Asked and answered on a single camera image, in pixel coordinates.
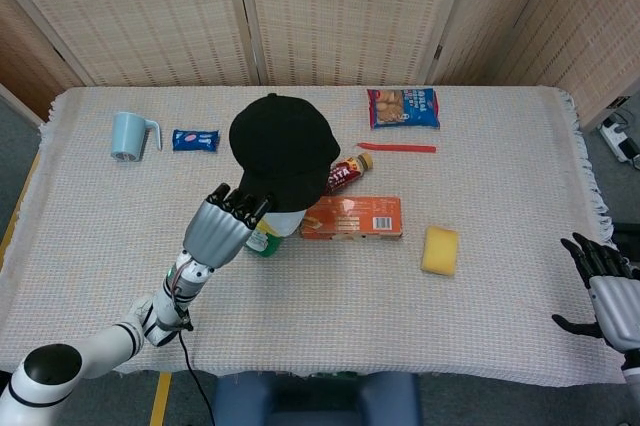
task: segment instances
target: yellow sponge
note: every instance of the yellow sponge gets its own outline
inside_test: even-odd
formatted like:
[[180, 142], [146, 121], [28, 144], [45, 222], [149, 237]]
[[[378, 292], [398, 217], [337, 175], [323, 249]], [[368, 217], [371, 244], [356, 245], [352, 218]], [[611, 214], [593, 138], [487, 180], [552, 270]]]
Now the yellow sponge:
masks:
[[458, 233], [437, 226], [427, 228], [422, 257], [423, 271], [453, 276], [456, 272], [457, 254]]

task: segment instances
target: robot finger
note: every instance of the robot finger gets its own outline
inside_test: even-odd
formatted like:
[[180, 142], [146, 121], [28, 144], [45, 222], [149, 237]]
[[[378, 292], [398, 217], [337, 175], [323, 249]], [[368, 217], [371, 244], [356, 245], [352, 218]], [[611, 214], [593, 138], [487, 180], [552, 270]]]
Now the robot finger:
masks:
[[593, 267], [587, 261], [586, 256], [578, 245], [573, 244], [568, 239], [562, 238], [560, 242], [565, 247], [565, 249], [569, 251], [569, 254], [571, 254], [573, 262], [576, 265], [576, 269], [578, 270], [578, 273], [582, 278], [582, 282], [584, 283], [584, 287], [590, 289], [591, 286], [589, 285], [589, 279], [593, 276], [597, 276], [597, 274], [594, 271]]
[[598, 323], [587, 323], [587, 324], [576, 324], [567, 320], [564, 316], [559, 314], [552, 314], [551, 319], [564, 329], [566, 332], [571, 334], [577, 334], [580, 336], [591, 336], [592, 338], [602, 338], [602, 330]]
[[615, 249], [609, 248], [608, 246], [598, 246], [598, 252], [600, 253], [600, 257], [602, 258], [605, 268], [610, 271], [609, 274], [612, 276], [631, 279], [631, 272], [627, 269], [624, 263], [616, 261], [615, 255], [612, 254], [612, 251], [617, 253]]
[[249, 229], [255, 229], [262, 217], [267, 214], [271, 208], [275, 205], [275, 201], [272, 195], [268, 194], [258, 204], [252, 214], [245, 220], [245, 224]]
[[229, 190], [231, 190], [231, 187], [228, 184], [221, 183], [220, 186], [209, 195], [207, 201], [216, 206], [222, 206], [222, 201], [224, 201], [224, 197], [229, 194]]
[[608, 276], [610, 273], [607, 271], [602, 259], [600, 258], [600, 253], [598, 248], [600, 245], [598, 243], [594, 243], [589, 239], [585, 238], [581, 234], [573, 233], [573, 239], [582, 246], [582, 251], [586, 257], [587, 262], [591, 265], [592, 269], [599, 276]]
[[227, 213], [230, 213], [240, 202], [242, 196], [242, 191], [240, 191], [239, 189], [234, 189], [233, 191], [231, 191], [231, 194], [227, 196], [224, 201], [222, 201], [221, 208]]
[[628, 279], [634, 279], [631, 268], [629, 267], [629, 260], [620, 254], [620, 251], [616, 251], [610, 246], [603, 246], [611, 256], [612, 261], [618, 265], [618, 269], [622, 272], [622, 276]]
[[256, 198], [252, 194], [247, 194], [240, 202], [236, 205], [233, 210], [233, 216], [239, 221], [244, 221], [249, 214], [256, 207]]

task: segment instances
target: brown bottle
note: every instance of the brown bottle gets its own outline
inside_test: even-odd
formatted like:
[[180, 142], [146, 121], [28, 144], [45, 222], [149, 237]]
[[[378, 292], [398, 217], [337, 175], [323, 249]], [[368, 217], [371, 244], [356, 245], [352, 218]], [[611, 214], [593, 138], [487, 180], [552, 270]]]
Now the brown bottle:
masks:
[[371, 159], [371, 155], [369, 153], [362, 153], [353, 158], [347, 158], [344, 161], [340, 161], [331, 168], [324, 194], [333, 194], [337, 189], [340, 189], [351, 181], [355, 181], [362, 177], [365, 171], [368, 171], [371, 168], [373, 168], [373, 159]]

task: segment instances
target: black cable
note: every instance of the black cable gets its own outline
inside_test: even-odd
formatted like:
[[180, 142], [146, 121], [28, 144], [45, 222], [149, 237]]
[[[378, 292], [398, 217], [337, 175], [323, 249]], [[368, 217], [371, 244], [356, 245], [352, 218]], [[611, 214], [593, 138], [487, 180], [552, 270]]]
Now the black cable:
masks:
[[204, 393], [204, 389], [202, 389], [200, 380], [196, 376], [196, 373], [194, 373], [193, 368], [191, 367], [191, 363], [189, 362], [189, 353], [187, 352], [187, 346], [184, 344], [184, 339], [182, 339], [182, 331], [178, 331], [178, 339], [180, 339], [180, 345], [184, 350], [184, 359], [187, 362], [187, 368], [189, 368], [189, 372], [191, 373], [193, 380], [196, 382], [196, 386], [198, 386], [198, 391], [200, 391], [200, 394], [202, 395], [202, 399], [204, 399], [204, 402], [207, 405], [207, 409], [209, 410], [209, 417], [211, 418], [211, 426], [216, 426], [216, 421], [215, 419], [213, 419], [213, 409], [211, 408], [211, 403], [209, 402], [209, 398], [207, 398], [207, 395]]
[[614, 118], [618, 118], [618, 121], [616, 121], [616, 123], [618, 123], [618, 127], [616, 128], [618, 131], [624, 131], [625, 129], [629, 129], [629, 120], [627, 118], [625, 118], [622, 113], [616, 111], [613, 113], [612, 115]]
[[630, 114], [632, 119], [636, 119], [636, 115], [630, 109], [627, 109], [625, 107], [620, 107], [620, 108], [618, 108], [618, 110], [622, 110], [625, 113]]

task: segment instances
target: cable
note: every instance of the cable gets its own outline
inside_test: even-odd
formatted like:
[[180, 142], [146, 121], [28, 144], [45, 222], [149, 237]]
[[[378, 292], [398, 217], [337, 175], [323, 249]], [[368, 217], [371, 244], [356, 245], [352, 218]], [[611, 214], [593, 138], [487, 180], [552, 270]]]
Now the cable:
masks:
[[169, 293], [171, 294], [171, 301], [173, 301], [173, 307], [176, 307], [176, 286], [178, 285], [178, 280], [180, 276], [182, 276], [182, 271], [189, 266], [189, 264], [193, 261], [193, 257], [189, 256], [189, 259], [184, 261], [180, 266], [176, 265], [176, 274], [171, 281], [171, 286], [169, 287]]
[[204, 402], [207, 405], [207, 409], [209, 410], [209, 418], [211, 418], [211, 426], [216, 426], [216, 421], [215, 419], [213, 419], [213, 409], [211, 408], [211, 403], [209, 402], [209, 398], [207, 398], [207, 395], [205, 394], [204, 389], [202, 389], [202, 385], [200, 384], [200, 380], [196, 376], [196, 373], [193, 371], [193, 368], [191, 367], [191, 363], [189, 362], [189, 353], [187, 352], [187, 346], [184, 344], [184, 339], [182, 339], [182, 331], [178, 331], [178, 339], [180, 339], [180, 345], [184, 350], [184, 359], [187, 362], [187, 368], [189, 369], [189, 373], [191, 373], [191, 377], [196, 382], [196, 386], [198, 386], [198, 391], [200, 391], [200, 394], [202, 395], [202, 399], [204, 399]]
[[[628, 114], [631, 119], [627, 118], [624, 114], [622, 114], [623, 112]], [[624, 107], [620, 107], [620, 108], [616, 109], [614, 111], [614, 113], [612, 114], [612, 116], [614, 116], [616, 118], [619, 118], [619, 120], [620, 120], [618, 122], [618, 124], [619, 124], [619, 126], [617, 128], [618, 131], [624, 131], [626, 129], [629, 129], [633, 125], [635, 120], [636, 120], [636, 115], [633, 114], [633, 112], [629, 111], [628, 109], [626, 109]]]

